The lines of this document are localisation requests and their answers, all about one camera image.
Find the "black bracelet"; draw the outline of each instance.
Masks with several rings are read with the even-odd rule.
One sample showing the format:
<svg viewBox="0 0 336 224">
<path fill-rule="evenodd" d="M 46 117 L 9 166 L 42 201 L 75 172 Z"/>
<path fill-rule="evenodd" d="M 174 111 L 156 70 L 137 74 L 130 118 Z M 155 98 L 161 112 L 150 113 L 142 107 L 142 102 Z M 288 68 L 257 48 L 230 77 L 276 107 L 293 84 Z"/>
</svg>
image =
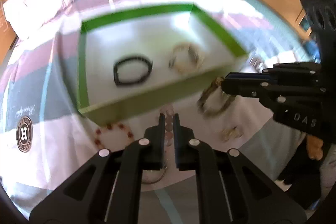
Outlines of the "black bracelet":
<svg viewBox="0 0 336 224">
<path fill-rule="evenodd" d="M 142 62 L 144 62 L 148 66 L 148 72 L 145 75 L 141 76 L 140 79 L 138 79 L 138 80 L 121 82 L 119 80 L 118 67 L 120 65 L 122 65 L 123 63 L 127 63 L 127 62 L 130 62 L 130 61 L 142 61 Z M 145 82 L 147 80 L 147 78 L 151 74 L 152 68 L 153 68 L 153 62 L 149 61 L 147 58 L 145 58 L 143 56 L 130 56 L 130 57 L 127 57 L 127 58 L 122 59 L 122 60 L 120 60 L 120 61 L 118 61 L 117 63 L 114 64 L 114 66 L 113 66 L 114 83 L 117 86 L 120 86 L 120 85 L 136 85 L 136 84 L 143 83 L 143 82 Z"/>
</svg>

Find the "screw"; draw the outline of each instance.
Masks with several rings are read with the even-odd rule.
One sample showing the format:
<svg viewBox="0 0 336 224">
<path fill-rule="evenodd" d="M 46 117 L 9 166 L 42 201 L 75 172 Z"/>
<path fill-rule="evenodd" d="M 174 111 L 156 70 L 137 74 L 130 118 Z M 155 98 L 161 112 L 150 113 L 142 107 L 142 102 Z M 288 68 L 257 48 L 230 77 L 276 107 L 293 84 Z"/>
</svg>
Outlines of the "screw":
<svg viewBox="0 0 336 224">
<path fill-rule="evenodd" d="M 102 149 L 98 152 L 99 156 L 106 157 L 110 154 L 110 151 L 108 149 Z"/>
<path fill-rule="evenodd" d="M 229 155 L 232 157 L 238 157 L 240 152 L 237 149 L 230 149 L 229 150 Z"/>
<path fill-rule="evenodd" d="M 277 98 L 277 102 L 282 104 L 282 103 L 286 102 L 286 98 L 283 97 L 283 96 L 279 96 L 279 97 Z"/>
<path fill-rule="evenodd" d="M 200 142 L 197 139 L 191 139 L 189 141 L 189 144 L 192 145 L 192 146 L 198 146 L 200 144 Z"/>
<path fill-rule="evenodd" d="M 143 138 L 139 140 L 140 145 L 149 145 L 150 141 L 149 139 Z"/>
</svg>

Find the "beige bracelet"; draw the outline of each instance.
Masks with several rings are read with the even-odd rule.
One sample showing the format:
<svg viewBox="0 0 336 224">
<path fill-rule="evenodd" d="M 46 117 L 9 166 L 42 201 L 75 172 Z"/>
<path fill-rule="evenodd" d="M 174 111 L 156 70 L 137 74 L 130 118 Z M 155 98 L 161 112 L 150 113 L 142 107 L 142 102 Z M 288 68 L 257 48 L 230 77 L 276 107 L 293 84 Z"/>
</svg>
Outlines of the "beige bracelet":
<svg viewBox="0 0 336 224">
<path fill-rule="evenodd" d="M 199 110 L 203 113 L 206 118 L 215 117 L 219 114 L 223 113 L 235 100 L 235 95 L 226 95 L 226 101 L 224 105 L 220 109 L 206 109 L 204 107 L 206 100 L 208 100 L 209 96 L 214 93 L 218 88 L 221 88 L 222 82 L 224 81 L 223 77 L 217 77 L 214 81 L 211 82 L 210 86 L 202 92 L 201 97 L 199 98 L 197 105 Z"/>
<path fill-rule="evenodd" d="M 194 64 L 193 67 L 186 67 L 185 65 L 181 64 L 181 62 L 177 61 L 177 53 L 181 52 L 182 50 L 188 50 L 188 55 Z M 180 43 L 176 45 L 173 49 L 173 56 L 169 60 L 169 67 L 174 68 L 180 74 L 185 74 L 187 72 L 191 72 L 193 70 L 198 70 L 204 61 L 204 54 L 200 50 L 200 48 L 193 44 L 193 43 Z"/>
</svg>

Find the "brown bead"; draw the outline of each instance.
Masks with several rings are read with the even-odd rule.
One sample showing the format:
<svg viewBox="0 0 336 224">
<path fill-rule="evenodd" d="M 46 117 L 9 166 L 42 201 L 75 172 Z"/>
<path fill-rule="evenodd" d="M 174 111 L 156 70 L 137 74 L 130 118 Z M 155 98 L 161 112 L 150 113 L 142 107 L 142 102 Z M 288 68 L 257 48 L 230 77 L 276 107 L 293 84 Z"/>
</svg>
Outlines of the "brown bead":
<svg viewBox="0 0 336 224">
<path fill-rule="evenodd" d="M 168 110 L 166 111 L 166 114 L 167 114 L 168 116 L 173 116 L 173 115 L 174 115 L 174 110 L 173 110 L 173 109 L 168 109 Z"/>
<path fill-rule="evenodd" d="M 166 136 L 167 140 L 171 140 L 173 138 L 173 133 L 166 131 L 165 136 Z"/>
<path fill-rule="evenodd" d="M 166 131 L 172 131 L 173 130 L 173 125 L 170 123 L 170 124 L 166 124 L 166 127 L 165 127 Z"/>
<path fill-rule="evenodd" d="M 173 117 L 172 116 L 167 116 L 166 117 L 166 123 L 173 123 Z"/>
</svg>

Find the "blurry bracelet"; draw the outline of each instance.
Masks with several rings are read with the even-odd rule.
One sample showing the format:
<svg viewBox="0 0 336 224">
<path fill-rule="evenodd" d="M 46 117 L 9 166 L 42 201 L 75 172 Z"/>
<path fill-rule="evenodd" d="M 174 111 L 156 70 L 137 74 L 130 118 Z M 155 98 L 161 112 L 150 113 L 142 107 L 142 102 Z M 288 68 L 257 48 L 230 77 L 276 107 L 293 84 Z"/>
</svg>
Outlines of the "blurry bracelet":
<svg viewBox="0 0 336 224">
<path fill-rule="evenodd" d="M 209 96 L 213 94 L 218 88 L 221 88 L 223 81 L 224 81 L 223 77 L 217 77 L 213 82 L 211 82 L 210 86 L 202 92 L 201 97 L 197 101 L 197 105 L 198 105 L 200 112 L 202 112 L 203 115 L 207 118 L 215 117 L 223 113 L 226 109 L 228 109 L 228 107 L 232 104 L 232 102 L 236 98 L 236 95 L 228 95 L 223 92 L 223 94 L 226 96 L 226 101 L 220 109 L 206 109 L 205 108 L 206 100 L 208 100 Z"/>
<path fill-rule="evenodd" d="M 120 81 L 119 79 L 119 73 L 118 73 L 118 67 L 124 63 L 128 63 L 128 62 L 133 62 L 133 61 L 141 61 L 143 63 L 145 63 L 148 66 L 148 71 L 147 73 L 145 73 L 144 75 L 140 76 L 139 79 L 137 80 L 132 80 L 132 81 Z M 149 77 L 149 75 L 152 72 L 152 68 L 153 68 L 153 62 L 148 60 L 147 58 L 143 57 L 143 56 L 130 56 L 130 57 L 126 57 L 118 62 L 116 62 L 113 66 L 113 77 L 114 77 L 114 83 L 117 86 L 126 86 L 126 85 L 136 85 L 136 84 L 141 84 L 143 82 L 145 82 L 147 80 L 147 78 Z"/>
<path fill-rule="evenodd" d="M 164 162 L 163 167 L 159 171 L 143 170 L 142 184 L 155 184 L 163 179 L 167 172 L 167 164 Z"/>
<path fill-rule="evenodd" d="M 192 66 L 188 67 L 183 62 L 179 62 L 177 60 L 178 52 L 183 50 L 188 50 L 188 56 L 190 58 Z M 174 68 L 180 74 L 184 74 L 186 72 L 191 72 L 193 70 L 198 70 L 204 61 L 204 55 L 202 51 L 193 43 L 180 43 L 176 45 L 173 49 L 172 58 L 169 60 L 169 67 Z"/>
</svg>

